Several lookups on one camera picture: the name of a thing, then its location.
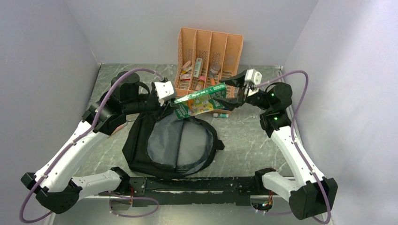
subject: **drawer organizer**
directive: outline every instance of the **drawer organizer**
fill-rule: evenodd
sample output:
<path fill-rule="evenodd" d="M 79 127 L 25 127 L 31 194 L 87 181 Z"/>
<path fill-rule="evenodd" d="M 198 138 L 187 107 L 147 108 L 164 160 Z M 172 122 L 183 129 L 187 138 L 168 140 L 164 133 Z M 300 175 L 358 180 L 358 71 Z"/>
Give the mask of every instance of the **drawer organizer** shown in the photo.
<path fill-rule="evenodd" d="M 178 36 L 177 76 L 174 82 L 177 96 L 182 97 L 195 92 L 196 84 L 199 81 L 199 78 L 193 76 L 189 81 L 180 81 L 182 66 L 187 61 L 190 60 L 192 62 L 192 71 L 189 72 L 192 74 L 195 70 L 196 58 L 203 59 L 201 75 L 206 77 L 205 88 L 210 87 L 211 82 L 208 77 L 208 69 L 211 63 L 217 62 L 221 66 L 218 74 L 214 76 L 216 84 L 219 83 L 221 78 L 235 76 L 239 65 L 242 46 L 242 35 L 181 28 Z M 234 97 L 234 87 L 227 86 L 227 97 Z"/>

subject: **marble tabletop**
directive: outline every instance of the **marble tabletop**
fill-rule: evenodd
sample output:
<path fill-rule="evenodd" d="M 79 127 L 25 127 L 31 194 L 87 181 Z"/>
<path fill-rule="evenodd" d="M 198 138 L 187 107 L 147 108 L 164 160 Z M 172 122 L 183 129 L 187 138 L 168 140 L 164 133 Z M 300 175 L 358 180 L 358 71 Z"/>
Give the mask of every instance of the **marble tabletop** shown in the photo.
<path fill-rule="evenodd" d="M 98 101 L 101 95 L 110 88 L 111 79 L 119 72 L 137 67 L 155 70 L 170 81 L 174 81 L 176 77 L 177 66 L 174 64 L 102 64 L 89 105 Z M 263 81 L 277 76 L 275 67 L 264 66 L 239 66 L 238 73 L 248 68 L 260 71 Z M 146 84 L 156 81 L 155 76 L 147 72 L 138 72 L 138 75 Z M 292 176 L 281 151 L 261 129 L 260 113 L 259 108 L 245 104 L 235 109 L 229 118 L 213 118 L 213 115 L 208 113 L 198 115 L 199 119 L 206 120 L 217 130 L 225 149 L 217 152 L 213 163 L 208 168 L 191 177 L 253 176 L 255 171 L 267 167 L 275 168 L 282 176 Z M 129 115 L 127 119 L 134 120 L 136 117 L 137 114 Z M 132 124 L 133 122 L 127 122 L 127 126 L 101 143 L 88 156 L 87 161 L 83 163 L 75 176 L 102 173 L 114 166 L 122 168 L 132 177 L 149 176 L 131 171 L 122 153 Z"/>

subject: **gray backpack lining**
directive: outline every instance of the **gray backpack lining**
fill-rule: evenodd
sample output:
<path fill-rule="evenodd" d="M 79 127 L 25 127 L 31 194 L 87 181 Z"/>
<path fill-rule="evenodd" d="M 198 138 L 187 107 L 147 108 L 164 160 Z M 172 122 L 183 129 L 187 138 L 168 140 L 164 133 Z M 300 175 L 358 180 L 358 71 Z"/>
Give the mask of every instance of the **gray backpack lining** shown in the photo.
<path fill-rule="evenodd" d="M 172 113 L 155 123 L 148 139 L 147 153 L 156 163 L 180 173 L 194 173 L 208 159 L 213 135 L 195 120 L 179 120 Z"/>

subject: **table surface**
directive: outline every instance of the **table surface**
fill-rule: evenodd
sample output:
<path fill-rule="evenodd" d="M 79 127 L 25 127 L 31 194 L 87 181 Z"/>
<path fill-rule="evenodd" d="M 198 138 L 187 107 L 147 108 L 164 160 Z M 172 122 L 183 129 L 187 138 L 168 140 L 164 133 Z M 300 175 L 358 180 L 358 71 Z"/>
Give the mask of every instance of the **table surface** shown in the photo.
<path fill-rule="evenodd" d="M 159 72 L 168 80 L 174 81 L 177 66 L 174 64 L 102 64 L 95 83 L 89 105 L 99 100 L 101 95 L 110 88 L 111 79 L 119 72 L 137 67 L 149 68 Z M 255 68 L 262 73 L 263 81 L 277 77 L 275 67 L 239 66 L 238 73 L 245 69 Z M 156 78 L 147 72 L 138 72 L 140 80 L 145 84 L 155 82 Z M 259 115 L 261 110 L 245 104 L 233 111 L 229 118 L 213 118 L 212 114 L 201 114 L 199 119 L 209 122 L 223 141 L 225 149 L 218 151 L 213 163 L 206 169 L 191 175 L 191 177 L 226 177 L 253 176 L 259 169 L 273 167 L 282 176 L 292 176 L 281 151 L 261 129 Z M 134 120 L 135 115 L 129 115 L 128 120 Z M 103 173 L 111 167 L 122 168 L 131 177 L 148 177 L 143 173 L 133 172 L 127 166 L 122 153 L 129 130 L 133 122 L 101 143 L 76 172 L 75 176 L 87 176 Z"/>

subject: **green box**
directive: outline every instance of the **green box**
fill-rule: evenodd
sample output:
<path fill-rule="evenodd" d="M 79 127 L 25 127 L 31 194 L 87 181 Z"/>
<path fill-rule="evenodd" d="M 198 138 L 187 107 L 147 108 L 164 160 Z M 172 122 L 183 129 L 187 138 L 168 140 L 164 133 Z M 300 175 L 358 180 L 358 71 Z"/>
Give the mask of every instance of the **green box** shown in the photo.
<path fill-rule="evenodd" d="M 178 105 L 179 108 L 174 111 L 179 119 L 183 119 L 214 109 L 221 109 L 224 106 L 213 100 L 213 98 L 225 98 L 226 96 L 227 86 L 224 83 L 219 83 L 216 86 L 176 99 L 174 104 Z"/>

